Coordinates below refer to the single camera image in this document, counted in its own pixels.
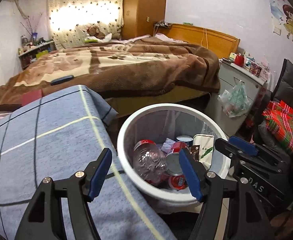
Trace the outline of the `person's right hand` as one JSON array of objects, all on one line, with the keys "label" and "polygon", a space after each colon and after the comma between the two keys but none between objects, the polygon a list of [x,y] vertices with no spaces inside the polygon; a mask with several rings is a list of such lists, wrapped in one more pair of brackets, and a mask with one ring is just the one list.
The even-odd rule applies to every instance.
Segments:
[{"label": "person's right hand", "polygon": [[275,216],[270,224],[274,230],[275,239],[285,239],[293,231],[293,212],[285,211]]}]

